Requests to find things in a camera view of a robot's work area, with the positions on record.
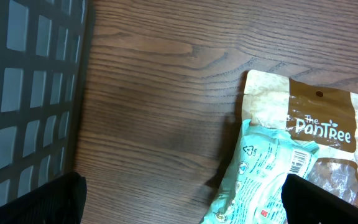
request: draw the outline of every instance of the brown wood surface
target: brown wood surface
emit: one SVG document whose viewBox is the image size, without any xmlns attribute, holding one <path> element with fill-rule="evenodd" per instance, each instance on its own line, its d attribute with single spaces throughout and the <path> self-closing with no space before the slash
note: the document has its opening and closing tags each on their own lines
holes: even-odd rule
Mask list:
<svg viewBox="0 0 358 224">
<path fill-rule="evenodd" d="M 232 156 L 247 70 L 358 93 L 358 0 L 94 3 L 83 223 L 198 223 Z"/>
</svg>

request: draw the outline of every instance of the plastic bag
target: plastic bag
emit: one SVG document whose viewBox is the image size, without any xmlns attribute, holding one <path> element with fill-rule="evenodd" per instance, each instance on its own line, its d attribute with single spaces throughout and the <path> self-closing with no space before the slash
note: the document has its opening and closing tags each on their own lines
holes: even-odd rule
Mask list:
<svg viewBox="0 0 358 224">
<path fill-rule="evenodd" d="M 287 175 L 305 178 L 317 160 L 315 142 L 301 145 L 286 131 L 249 123 L 242 123 L 233 159 L 202 224 L 283 223 Z"/>
<path fill-rule="evenodd" d="M 319 159 L 308 180 L 354 202 L 358 186 L 358 94 L 251 70 L 242 119 L 286 130 L 296 142 L 315 141 L 320 148 Z"/>
</svg>

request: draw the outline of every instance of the brown label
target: brown label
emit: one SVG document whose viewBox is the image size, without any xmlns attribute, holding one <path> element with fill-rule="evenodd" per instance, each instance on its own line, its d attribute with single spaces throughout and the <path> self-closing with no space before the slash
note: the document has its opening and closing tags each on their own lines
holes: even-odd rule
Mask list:
<svg viewBox="0 0 358 224">
<path fill-rule="evenodd" d="M 355 115 L 348 91 L 290 79 L 287 131 L 293 139 L 354 152 Z"/>
</svg>

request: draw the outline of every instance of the teal plastic wrapper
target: teal plastic wrapper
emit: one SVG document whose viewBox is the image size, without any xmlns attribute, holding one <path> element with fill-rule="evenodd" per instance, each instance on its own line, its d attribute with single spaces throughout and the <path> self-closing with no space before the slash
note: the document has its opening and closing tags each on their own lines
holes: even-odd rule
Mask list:
<svg viewBox="0 0 358 224">
<path fill-rule="evenodd" d="M 286 131 L 249 123 L 242 123 L 233 159 L 202 224 L 282 224 L 287 175 L 305 179 L 318 158 L 315 142 L 300 145 Z"/>
</svg>

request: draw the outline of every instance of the gray plastic basket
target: gray plastic basket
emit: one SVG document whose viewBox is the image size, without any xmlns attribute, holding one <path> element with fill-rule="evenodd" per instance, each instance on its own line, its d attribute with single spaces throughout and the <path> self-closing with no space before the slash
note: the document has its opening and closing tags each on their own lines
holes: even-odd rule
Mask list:
<svg viewBox="0 0 358 224">
<path fill-rule="evenodd" d="M 0 0 L 0 206 L 72 166 L 89 7 L 87 0 Z"/>
</svg>

